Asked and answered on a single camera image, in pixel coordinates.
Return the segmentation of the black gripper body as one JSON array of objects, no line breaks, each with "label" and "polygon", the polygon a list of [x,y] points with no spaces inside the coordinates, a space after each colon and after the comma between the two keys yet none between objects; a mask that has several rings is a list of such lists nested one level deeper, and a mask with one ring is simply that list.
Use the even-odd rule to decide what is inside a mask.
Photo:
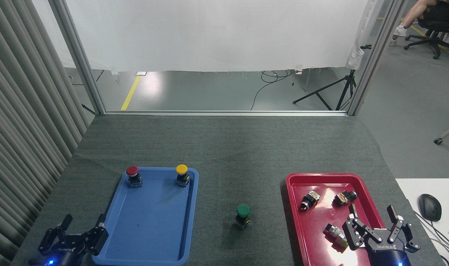
[{"label": "black gripper body", "polygon": [[80,266],[85,246],[40,247],[42,257],[32,259],[33,266]]},{"label": "black gripper body", "polygon": [[405,245],[401,240],[394,243],[383,241],[375,242],[373,239],[365,241],[365,249],[368,252],[372,266],[411,266],[409,257],[405,251]]}]

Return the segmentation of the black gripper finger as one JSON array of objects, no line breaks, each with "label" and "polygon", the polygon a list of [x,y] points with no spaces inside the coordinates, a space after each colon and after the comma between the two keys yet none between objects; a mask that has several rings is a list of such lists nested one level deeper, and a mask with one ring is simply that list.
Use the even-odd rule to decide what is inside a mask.
[{"label": "black gripper finger", "polygon": [[62,245],[67,243],[66,230],[68,229],[72,220],[72,215],[67,214],[59,226],[55,227],[54,229],[50,228],[45,232],[45,235],[38,247],[38,251],[40,252],[40,254],[46,255],[52,248],[55,239],[58,239],[60,244]]},{"label": "black gripper finger", "polygon": [[402,231],[405,237],[403,250],[409,253],[415,253],[419,251],[420,250],[419,239],[417,234],[414,231],[412,231],[413,228],[412,224],[406,222],[402,216],[398,215],[393,205],[389,205],[387,207],[387,212],[392,222],[392,227],[389,230],[390,234],[389,237],[387,238],[387,242],[389,244],[394,244],[398,239],[399,233]]},{"label": "black gripper finger", "polygon": [[101,214],[95,226],[83,234],[86,251],[93,256],[98,256],[108,239],[108,231],[104,227],[106,216]]},{"label": "black gripper finger", "polygon": [[342,225],[344,235],[347,239],[348,247],[351,250],[357,250],[364,246],[367,239],[375,239],[375,232],[368,225],[365,225],[359,219],[355,204],[350,204],[348,219]]}]

